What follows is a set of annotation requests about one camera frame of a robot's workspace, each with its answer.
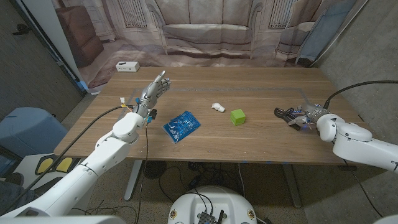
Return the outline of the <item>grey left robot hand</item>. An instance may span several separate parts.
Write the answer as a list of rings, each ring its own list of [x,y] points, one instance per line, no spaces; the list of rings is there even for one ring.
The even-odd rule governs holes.
[[[164,75],[165,70],[143,89],[138,104],[133,108],[134,113],[145,118],[156,105],[157,100],[170,88],[171,81]]]

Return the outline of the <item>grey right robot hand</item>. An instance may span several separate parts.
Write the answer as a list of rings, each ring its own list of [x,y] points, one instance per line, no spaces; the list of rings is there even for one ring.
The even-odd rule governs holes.
[[[326,115],[329,112],[330,110],[325,109],[322,105],[304,103],[298,106],[296,110],[294,110],[293,115],[295,116],[295,118],[293,118],[287,124],[289,126],[316,124],[321,116]]]

